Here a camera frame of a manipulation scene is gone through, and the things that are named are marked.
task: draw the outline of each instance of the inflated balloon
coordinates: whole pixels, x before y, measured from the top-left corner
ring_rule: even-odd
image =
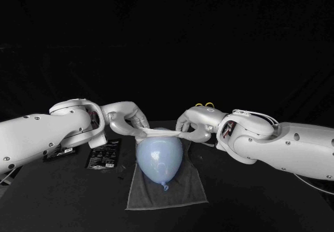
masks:
[[[136,145],[136,162],[147,177],[168,189],[183,161],[183,144],[177,137],[145,138]]]

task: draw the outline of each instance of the black package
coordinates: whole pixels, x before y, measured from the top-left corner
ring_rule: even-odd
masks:
[[[111,139],[105,145],[90,149],[85,168],[105,169],[116,166],[121,141],[122,139]]]
[[[53,161],[62,157],[67,157],[67,156],[72,156],[75,155],[75,147],[72,148],[66,148],[66,147],[62,147],[62,145],[59,144],[56,146],[56,149],[53,150],[53,152],[47,153],[44,156],[43,156],[43,162],[49,162],[49,161]]]

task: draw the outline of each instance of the black background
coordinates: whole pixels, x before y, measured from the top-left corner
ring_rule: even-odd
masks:
[[[211,102],[334,128],[332,4],[1,2],[0,121],[86,98],[149,121]]]

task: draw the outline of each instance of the cloth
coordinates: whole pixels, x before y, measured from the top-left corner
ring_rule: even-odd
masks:
[[[132,182],[128,193],[125,210],[152,210],[181,207],[191,204],[208,203],[198,171],[188,160],[188,147],[191,142],[183,142],[183,161],[174,178],[168,181],[168,190],[154,183],[135,164]]]
[[[149,129],[149,128],[139,128],[145,134],[147,134],[147,138],[152,138],[152,137],[177,137],[177,135],[181,133],[181,131],[174,131],[174,130],[155,130],[155,129]],[[144,140],[145,138],[141,138],[138,136],[135,136],[135,143],[139,144],[139,142]]]

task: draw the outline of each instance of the yellow object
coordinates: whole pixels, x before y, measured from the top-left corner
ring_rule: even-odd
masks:
[[[206,103],[206,106],[207,106],[208,104],[211,104],[211,107],[214,108],[213,103],[211,103],[211,102],[207,102],[207,103]]]

